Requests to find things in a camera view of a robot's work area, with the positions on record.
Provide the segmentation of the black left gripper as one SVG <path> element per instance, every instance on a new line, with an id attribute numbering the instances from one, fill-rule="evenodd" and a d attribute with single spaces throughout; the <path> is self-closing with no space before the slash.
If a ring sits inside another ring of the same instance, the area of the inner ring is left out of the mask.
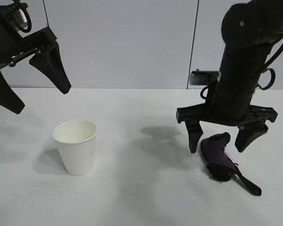
<path id="1" fill-rule="evenodd" d="M 64 70 L 57 37 L 49 26 L 31 32 L 32 20 L 27 8 L 0 8 L 0 69 L 15 66 L 32 56 L 29 64 L 43 73 L 67 94 L 71 83 Z M 0 71 L 0 105 L 15 114 L 25 107 Z"/>

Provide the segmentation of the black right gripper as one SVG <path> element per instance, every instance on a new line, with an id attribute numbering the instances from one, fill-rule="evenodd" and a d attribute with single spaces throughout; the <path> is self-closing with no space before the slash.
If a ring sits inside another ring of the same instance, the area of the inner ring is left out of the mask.
<path id="1" fill-rule="evenodd" d="M 196 153 L 199 139 L 203 134 L 200 121 L 226 126 L 239 126 L 235 147 L 242 153 L 254 140 L 268 131 L 265 122 L 275 122 L 278 113 L 271 107 L 251 105 L 254 93 L 239 97 L 232 103 L 216 104 L 207 101 L 189 107 L 177 108 L 176 120 L 185 122 L 191 153 Z"/>

